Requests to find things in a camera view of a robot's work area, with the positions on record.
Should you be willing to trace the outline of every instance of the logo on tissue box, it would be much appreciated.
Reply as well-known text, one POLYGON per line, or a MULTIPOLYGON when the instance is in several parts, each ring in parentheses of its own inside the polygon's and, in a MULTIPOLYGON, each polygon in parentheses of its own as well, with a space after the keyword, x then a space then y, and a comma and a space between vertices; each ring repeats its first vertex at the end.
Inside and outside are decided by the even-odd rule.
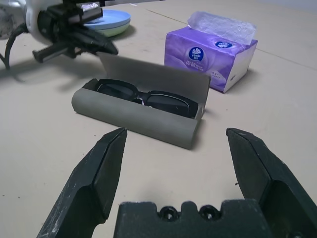
POLYGON ((225 41, 218 41, 216 42, 216 46, 219 48, 230 48, 232 46, 231 43, 225 41))
POLYGON ((202 61, 204 57, 204 51, 202 48, 194 47, 189 51, 189 58, 192 60, 202 61))

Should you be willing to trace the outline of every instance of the light blue plate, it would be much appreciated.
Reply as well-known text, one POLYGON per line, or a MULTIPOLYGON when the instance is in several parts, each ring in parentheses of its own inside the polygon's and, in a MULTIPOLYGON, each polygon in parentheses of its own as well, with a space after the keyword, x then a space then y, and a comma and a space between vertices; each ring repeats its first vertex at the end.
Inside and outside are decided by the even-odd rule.
POLYGON ((100 31, 123 26, 131 19, 131 15, 125 11, 104 9, 103 12, 103 17, 90 21, 85 26, 100 31))

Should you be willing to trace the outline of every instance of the screw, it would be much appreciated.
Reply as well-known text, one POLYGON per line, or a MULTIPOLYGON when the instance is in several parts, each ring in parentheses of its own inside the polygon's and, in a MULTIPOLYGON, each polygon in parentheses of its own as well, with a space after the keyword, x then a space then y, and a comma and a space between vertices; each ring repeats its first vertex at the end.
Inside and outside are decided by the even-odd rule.
POLYGON ((174 207, 163 207, 158 215, 167 222, 176 221, 179 217, 179 214, 174 207))
POLYGON ((215 221, 220 218, 220 212, 211 205, 201 207, 199 214, 207 221, 215 221))

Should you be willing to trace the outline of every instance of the black cable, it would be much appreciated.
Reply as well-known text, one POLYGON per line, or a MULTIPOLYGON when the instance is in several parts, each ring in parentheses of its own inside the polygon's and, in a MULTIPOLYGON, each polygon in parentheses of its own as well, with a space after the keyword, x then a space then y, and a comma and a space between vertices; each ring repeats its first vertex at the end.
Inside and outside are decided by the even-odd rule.
POLYGON ((4 65, 5 65, 5 59, 4 59, 4 57, 0 54, 0 59, 2 60, 2 62, 4 63, 4 65))
POLYGON ((16 37, 21 35, 22 33, 28 33, 28 32, 29 31, 26 26, 26 23, 22 23, 10 35, 8 42, 6 43, 4 57, 0 54, 0 59, 3 61, 5 68, 7 70, 10 70, 10 52, 16 37))

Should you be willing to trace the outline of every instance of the plate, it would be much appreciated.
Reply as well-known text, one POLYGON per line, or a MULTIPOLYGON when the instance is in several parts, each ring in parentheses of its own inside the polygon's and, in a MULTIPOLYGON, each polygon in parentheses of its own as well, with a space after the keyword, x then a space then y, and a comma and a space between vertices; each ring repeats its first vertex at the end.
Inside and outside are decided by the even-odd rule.
POLYGON ((104 9, 103 17, 97 18, 85 24, 96 31, 113 29, 130 23, 131 15, 125 11, 104 9))
POLYGON ((126 23, 123 26, 119 26, 119 27, 115 27, 111 29, 99 30, 98 32, 104 34, 107 37, 115 36, 124 32, 129 27, 129 25, 130 25, 130 22, 126 23))

